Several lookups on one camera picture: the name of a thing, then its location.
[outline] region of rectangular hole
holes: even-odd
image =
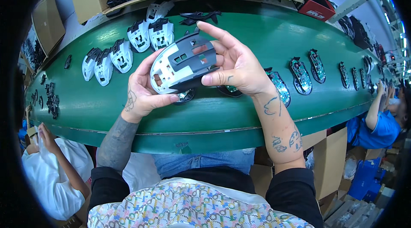
[[[207,63],[207,59],[206,59],[206,56],[204,56],[204,54],[201,54],[200,56],[198,56],[198,59],[201,61],[202,64]]]
[[[158,87],[160,87],[163,84],[158,74],[154,74],[154,81],[156,82]]]
[[[193,52],[194,55],[197,55],[206,50],[208,50],[207,45],[203,44],[201,46],[198,46],[197,48],[192,49],[191,51]]]

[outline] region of tattoo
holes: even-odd
[[[274,140],[273,140],[273,147],[275,146],[275,145],[277,145],[277,144],[280,144],[281,143],[281,140],[280,140],[280,138],[279,137],[275,137],[275,136],[272,136],[273,138],[274,138]]]
[[[137,128],[138,123],[129,123],[120,115],[101,143],[97,167],[111,167],[121,174],[130,159]]]
[[[275,149],[278,151],[278,152],[284,152],[286,149],[287,149],[287,147],[284,147],[284,146],[277,146],[277,147],[275,147]]]
[[[131,90],[130,83],[128,84],[127,88],[127,103],[126,106],[124,107],[124,110],[126,112],[129,112],[131,109],[134,107],[134,102],[136,102],[137,97],[136,94]]]
[[[270,99],[269,101],[268,101],[268,103],[267,104],[265,104],[264,105],[264,113],[265,114],[268,114],[268,115],[272,115],[272,114],[276,114],[277,112],[274,112],[273,111],[273,104],[272,105],[270,105],[271,104],[271,102],[273,102],[273,100],[275,100],[275,99],[277,99],[278,97],[273,97],[272,99]]]
[[[290,137],[290,148],[291,146],[295,144],[296,151],[294,152],[297,152],[302,147],[302,139],[301,139],[300,133],[297,131],[297,127],[295,126],[295,124],[294,124],[294,128],[295,128],[295,131],[291,134],[291,137]]]

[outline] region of hand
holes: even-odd
[[[41,123],[39,125],[39,135],[43,139],[43,144],[46,149],[53,154],[61,152],[60,147],[55,143],[55,136],[49,131],[49,129]]]
[[[384,93],[385,93],[384,84],[382,83],[382,81],[380,79],[378,84],[377,84],[377,94],[382,96],[382,95],[384,95]]]
[[[253,52],[225,30],[206,22],[197,22],[200,30],[218,39],[213,40],[220,69],[201,79],[205,86],[231,85],[253,96],[274,88]]]
[[[142,117],[147,116],[153,109],[165,107],[179,101],[176,94],[158,95],[150,83],[150,70],[155,59],[162,49],[157,50],[138,66],[130,75],[127,89],[127,102],[121,117],[129,123],[139,123]]]

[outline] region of blue crate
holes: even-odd
[[[357,200],[362,200],[371,186],[375,184],[374,177],[377,174],[379,163],[380,158],[365,161],[360,160],[358,162],[357,172],[347,194]]]

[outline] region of white plastic parts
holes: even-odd
[[[94,76],[96,57],[100,55],[100,53],[101,50],[99,48],[92,48],[84,57],[83,64],[81,65],[81,71],[86,81],[90,81],[90,79]]]
[[[117,40],[110,48],[110,59],[121,73],[128,72],[133,64],[133,52],[130,48],[130,42],[124,40],[124,38]]]
[[[146,21],[150,24],[154,23],[160,18],[164,18],[167,13],[174,7],[174,1],[163,1],[161,4],[152,3],[147,9]]]
[[[170,45],[174,41],[174,25],[168,18],[160,18],[148,26],[151,45],[157,51]]]
[[[144,52],[150,46],[150,36],[148,35],[148,25],[145,20],[135,22],[127,30],[127,37],[131,45],[138,52]]]
[[[111,62],[109,53],[110,49],[105,49],[96,58],[94,73],[101,86],[109,84],[111,75],[113,74],[113,63]]]

